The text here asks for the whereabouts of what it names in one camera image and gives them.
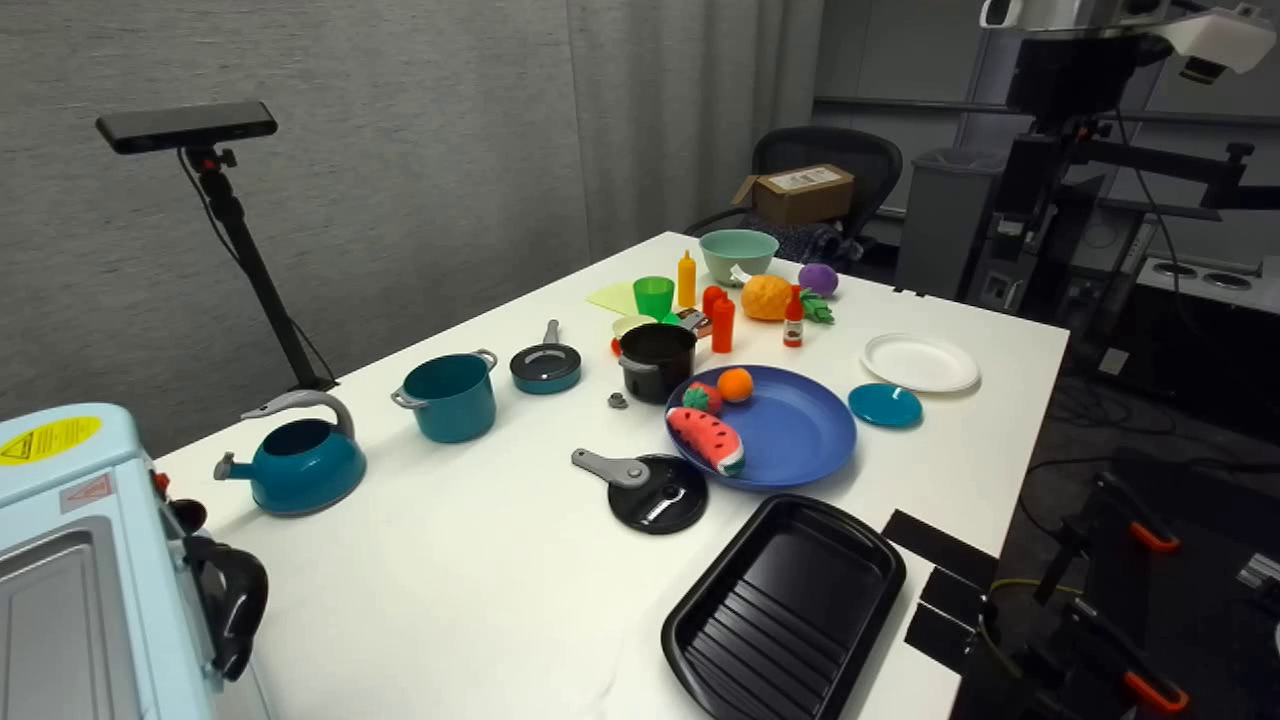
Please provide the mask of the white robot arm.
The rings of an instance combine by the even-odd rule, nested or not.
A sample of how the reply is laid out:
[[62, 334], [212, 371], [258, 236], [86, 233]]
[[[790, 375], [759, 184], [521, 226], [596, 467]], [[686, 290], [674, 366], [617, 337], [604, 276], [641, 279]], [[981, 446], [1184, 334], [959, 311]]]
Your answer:
[[1019, 34], [1010, 104], [1043, 130], [1114, 112], [1149, 63], [1216, 85], [1276, 49], [1257, 0], [985, 0], [981, 27]]

